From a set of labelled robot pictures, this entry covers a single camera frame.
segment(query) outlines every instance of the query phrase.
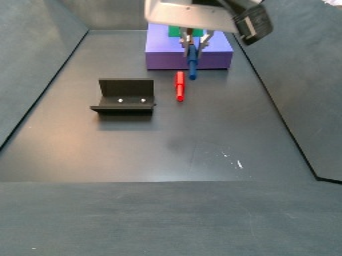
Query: black metal bracket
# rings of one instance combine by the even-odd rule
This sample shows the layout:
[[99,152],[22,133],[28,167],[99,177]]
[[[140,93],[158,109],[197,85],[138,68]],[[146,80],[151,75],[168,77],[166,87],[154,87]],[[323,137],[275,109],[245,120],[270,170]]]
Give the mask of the black metal bracket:
[[155,106],[154,80],[99,79],[102,101],[91,109],[100,114],[152,113]]

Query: gray wall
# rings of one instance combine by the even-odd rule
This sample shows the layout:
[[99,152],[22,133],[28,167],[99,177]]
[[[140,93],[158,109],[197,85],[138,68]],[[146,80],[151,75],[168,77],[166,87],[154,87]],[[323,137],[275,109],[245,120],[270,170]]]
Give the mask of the gray wall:
[[144,0],[59,0],[90,29],[146,30]]
[[0,0],[0,146],[86,33],[55,0]]
[[245,50],[317,175],[342,180],[342,11],[321,0],[265,5],[275,31]]

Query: white robot part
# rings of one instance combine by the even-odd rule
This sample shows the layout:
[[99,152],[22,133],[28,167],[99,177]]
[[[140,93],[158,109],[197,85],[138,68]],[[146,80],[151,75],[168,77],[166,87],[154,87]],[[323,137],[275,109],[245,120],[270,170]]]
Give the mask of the white robot part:
[[237,32],[233,16],[223,7],[193,4],[193,0],[146,0],[144,16],[150,23]]
[[342,0],[322,0],[326,4],[335,6],[342,9]]

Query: purple box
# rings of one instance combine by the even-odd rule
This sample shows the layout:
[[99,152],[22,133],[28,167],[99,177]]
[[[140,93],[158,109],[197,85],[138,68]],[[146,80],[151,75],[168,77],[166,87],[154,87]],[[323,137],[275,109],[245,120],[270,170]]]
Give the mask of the purple box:
[[[168,37],[168,26],[148,24],[146,40],[147,69],[189,69],[185,49],[178,37]],[[198,69],[229,69],[233,58],[233,48],[221,31],[210,40],[198,62]]]

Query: marker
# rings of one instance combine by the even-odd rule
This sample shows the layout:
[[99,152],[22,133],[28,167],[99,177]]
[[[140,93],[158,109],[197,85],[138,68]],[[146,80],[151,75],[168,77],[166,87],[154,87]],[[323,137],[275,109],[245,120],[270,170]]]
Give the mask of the marker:
[[185,100],[185,90],[186,90],[186,75],[183,71],[176,72],[175,88],[176,88],[176,100],[182,102]]
[[198,50],[194,44],[189,46],[187,65],[189,78],[190,80],[195,80],[198,78]]

